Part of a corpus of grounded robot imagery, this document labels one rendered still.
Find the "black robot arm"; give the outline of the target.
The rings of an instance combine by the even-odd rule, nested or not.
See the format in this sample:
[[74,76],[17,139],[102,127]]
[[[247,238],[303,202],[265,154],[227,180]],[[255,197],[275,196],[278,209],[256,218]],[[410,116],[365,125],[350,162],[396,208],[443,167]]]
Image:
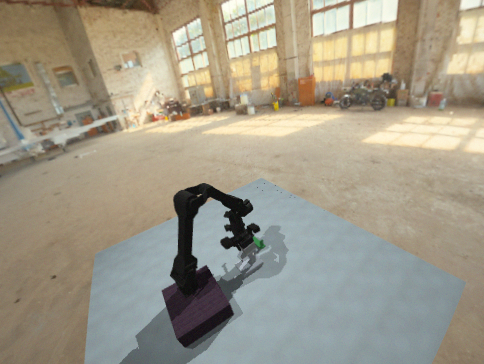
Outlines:
[[[200,196],[197,197],[196,195]],[[178,216],[179,228],[178,253],[174,259],[170,276],[175,280],[185,298],[199,288],[198,281],[195,278],[198,269],[197,259],[191,254],[193,223],[199,207],[204,205],[209,197],[220,201],[225,207],[231,209],[224,214],[225,218],[229,218],[231,225],[240,224],[243,221],[242,217],[253,211],[250,200],[245,199],[243,201],[206,183],[180,190],[174,195],[173,204]]]

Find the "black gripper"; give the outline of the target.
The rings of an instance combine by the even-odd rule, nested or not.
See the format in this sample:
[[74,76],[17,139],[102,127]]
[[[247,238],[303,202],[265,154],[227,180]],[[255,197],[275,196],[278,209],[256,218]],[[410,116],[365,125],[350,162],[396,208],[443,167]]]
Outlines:
[[234,236],[232,236],[231,238],[229,238],[228,236],[226,236],[226,237],[224,237],[224,238],[222,238],[220,240],[220,244],[221,244],[221,246],[225,250],[227,250],[227,249],[229,249],[231,247],[236,247],[239,250],[239,252],[240,252],[241,251],[241,248],[240,248],[240,246],[239,246],[236,238],[239,235],[241,235],[242,233],[245,233],[245,232],[250,233],[252,235],[252,237],[253,237],[254,234],[252,233],[252,231],[254,233],[257,233],[257,232],[260,231],[260,227],[257,226],[254,223],[248,225],[247,226],[247,229],[245,229],[244,226],[245,226],[245,224],[243,223],[243,221],[240,224],[238,224],[238,225],[231,225],[230,224],[230,227],[232,228],[232,231],[233,231],[232,233],[234,234]]

